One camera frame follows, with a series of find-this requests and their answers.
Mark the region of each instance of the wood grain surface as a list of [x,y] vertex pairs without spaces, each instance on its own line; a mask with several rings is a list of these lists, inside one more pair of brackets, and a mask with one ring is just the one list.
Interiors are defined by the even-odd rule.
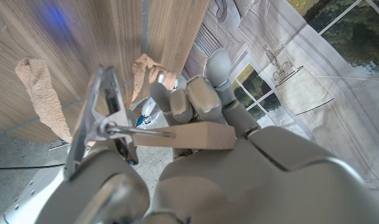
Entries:
[[135,134],[136,146],[173,147],[176,149],[233,149],[235,128],[209,121],[152,129],[175,133],[174,138]]
[[[200,0],[149,2],[148,49],[155,61],[180,73],[207,6]],[[99,64],[115,67],[126,101],[133,90],[133,62],[142,51],[142,13],[142,2],[134,0],[0,0],[0,131],[33,141],[54,138],[38,123],[16,128],[37,117],[14,72],[26,56],[47,62],[62,106],[83,99]],[[69,126],[77,107],[64,111]],[[98,111],[105,112],[105,104]]]

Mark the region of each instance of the window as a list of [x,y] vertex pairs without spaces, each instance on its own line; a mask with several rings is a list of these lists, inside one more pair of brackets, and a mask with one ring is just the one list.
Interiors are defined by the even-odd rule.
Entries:
[[298,123],[286,112],[272,88],[263,80],[253,66],[247,55],[241,62],[242,71],[234,70],[238,75],[234,78],[232,87],[238,101],[245,106],[249,113],[262,127],[279,126],[309,138]]
[[361,76],[379,74],[379,0],[288,2]]

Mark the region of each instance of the wooden panel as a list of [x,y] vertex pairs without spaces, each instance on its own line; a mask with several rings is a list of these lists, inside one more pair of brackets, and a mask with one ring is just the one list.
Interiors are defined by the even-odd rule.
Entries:
[[[62,105],[84,97],[99,64],[115,66],[121,83],[132,79],[141,55],[141,14],[141,1],[0,1],[0,131],[37,116],[14,72],[25,56],[47,62]],[[127,85],[124,100],[132,91]]]
[[[149,55],[180,73],[208,3],[151,0]],[[126,101],[133,90],[132,66],[141,55],[142,32],[141,1],[0,1],[0,131],[40,142],[55,137],[39,121],[14,129],[37,117],[14,72],[20,59],[30,56],[47,62],[62,106],[83,99],[99,64],[115,67],[120,83],[125,83],[121,91]],[[64,111],[71,127],[79,107]],[[105,109],[104,103],[98,107]]]
[[149,0],[148,55],[181,73],[210,1]]
[[39,120],[11,131],[11,135],[15,135],[24,139],[29,139],[38,143],[46,144],[55,141],[58,136],[52,132],[47,125]]

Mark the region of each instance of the robot finger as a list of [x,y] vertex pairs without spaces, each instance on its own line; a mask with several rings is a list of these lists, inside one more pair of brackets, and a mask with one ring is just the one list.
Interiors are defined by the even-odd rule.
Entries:
[[170,106],[173,117],[181,124],[188,123],[194,116],[192,105],[182,88],[171,93]]
[[162,84],[154,82],[149,87],[149,93],[152,99],[163,111],[164,118],[166,119],[169,126],[174,126],[180,124],[177,120],[174,119],[171,112],[170,105],[170,94],[171,92]]
[[198,117],[203,121],[218,119],[222,113],[221,100],[211,84],[204,77],[193,77],[187,83],[188,99]]

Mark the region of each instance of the beige cloth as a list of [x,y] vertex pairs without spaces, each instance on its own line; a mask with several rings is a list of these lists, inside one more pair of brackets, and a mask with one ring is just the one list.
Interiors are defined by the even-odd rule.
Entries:
[[172,90],[174,87],[175,79],[177,74],[166,70],[161,64],[156,63],[146,54],[142,54],[137,60],[134,61],[133,73],[134,73],[134,90],[133,97],[131,102],[133,102],[138,93],[141,91],[142,85],[144,84],[145,79],[145,70],[146,67],[149,69],[149,82],[155,82],[157,76],[160,73],[164,74],[164,85],[167,89]]
[[58,137],[71,142],[72,136],[57,93],[52,87],[46,62],[41,59],[24,58],[18,63],[15,72],[25,85],[40,121],[51,128]]

